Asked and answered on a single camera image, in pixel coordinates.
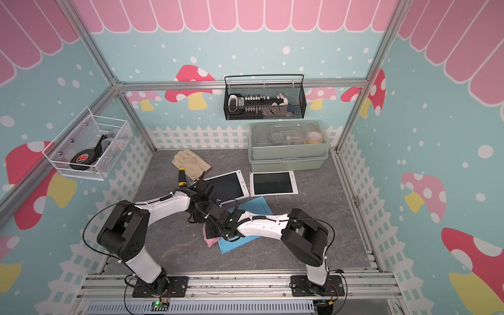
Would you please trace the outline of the pink cleaning cloth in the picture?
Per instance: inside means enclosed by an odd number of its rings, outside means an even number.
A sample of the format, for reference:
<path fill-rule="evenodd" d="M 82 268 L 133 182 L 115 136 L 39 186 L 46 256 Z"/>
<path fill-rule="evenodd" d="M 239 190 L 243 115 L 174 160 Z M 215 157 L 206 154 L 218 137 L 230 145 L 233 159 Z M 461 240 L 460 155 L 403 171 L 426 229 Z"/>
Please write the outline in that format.
<path fill-rule="evenodd" d="M 207 232 L 207 226 L 203 225 L 203 239 L 208 248 L 211 248 L 214 244 L 216 244 L 220 238 L 221 237 L 219 235 L 209 234 Z"/>

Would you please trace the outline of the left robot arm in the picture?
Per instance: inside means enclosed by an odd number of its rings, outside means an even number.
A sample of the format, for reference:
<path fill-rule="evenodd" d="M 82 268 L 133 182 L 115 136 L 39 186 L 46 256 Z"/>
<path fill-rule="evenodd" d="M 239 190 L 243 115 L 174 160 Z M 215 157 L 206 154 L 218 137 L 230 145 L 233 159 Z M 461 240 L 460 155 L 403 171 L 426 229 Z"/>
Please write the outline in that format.
<path fill-rule="evenodd" d="M 168 291 L 169 279 L 145 247 L 148 228 L 151 224 L 176 213 L 197 213 L 207 217 L 207 204 L 216 201 L 217 189 L 200 179 L 193 185 L 182 182 L 168 195 L 145 202 L 118 202 L 102 226 L 97 243 L 116 256 L 138 278 L 139 286 L 146 292 L 160 297 Z"/>

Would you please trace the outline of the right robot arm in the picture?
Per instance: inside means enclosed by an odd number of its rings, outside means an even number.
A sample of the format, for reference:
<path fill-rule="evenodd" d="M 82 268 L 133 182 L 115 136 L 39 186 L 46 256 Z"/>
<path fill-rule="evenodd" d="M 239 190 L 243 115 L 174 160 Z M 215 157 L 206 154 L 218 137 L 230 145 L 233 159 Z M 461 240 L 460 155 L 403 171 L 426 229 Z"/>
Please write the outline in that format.
<path fill-rule="evenodd" d="M 206 224 L 206 233 L 227 242 L 246 237 L 264 237 L 281 241 L 307 268 L 307 286 L 312 295 L 326 294 L 329 276 L 326 253 L 332 241 L 328 223 L 315 219 L 298 208 L 283 215 L 259 215 L 242 209 L 228 211 L 219 206 L 197 206 Z"/>

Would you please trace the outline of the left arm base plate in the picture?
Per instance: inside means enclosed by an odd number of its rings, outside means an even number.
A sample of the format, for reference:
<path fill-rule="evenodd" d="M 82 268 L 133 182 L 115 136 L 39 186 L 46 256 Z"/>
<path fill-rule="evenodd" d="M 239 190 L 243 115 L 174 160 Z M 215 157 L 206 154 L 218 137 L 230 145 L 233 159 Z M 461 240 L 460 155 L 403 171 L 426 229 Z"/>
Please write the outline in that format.
<path fill-rule="evenodd" d="M 147 297 L 185 297 L 188 288 L 186 276 L 161 276 L 150 284 L 143 280 L 137 280 L 132 296 L 134 298 Z"/>

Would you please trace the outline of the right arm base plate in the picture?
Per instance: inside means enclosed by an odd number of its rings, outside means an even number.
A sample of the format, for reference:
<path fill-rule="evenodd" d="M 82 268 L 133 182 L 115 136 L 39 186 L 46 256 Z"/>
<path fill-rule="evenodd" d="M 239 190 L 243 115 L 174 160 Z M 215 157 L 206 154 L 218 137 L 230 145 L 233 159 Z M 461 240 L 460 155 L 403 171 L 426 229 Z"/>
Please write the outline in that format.
<path fill-rule="evenodd" d="M 289 288 L 294 297 L 343 297 L 345 284 L 339 275 L 329 275 L 324 285 L 310 282 L 307 276 L 291 276 Z"/>

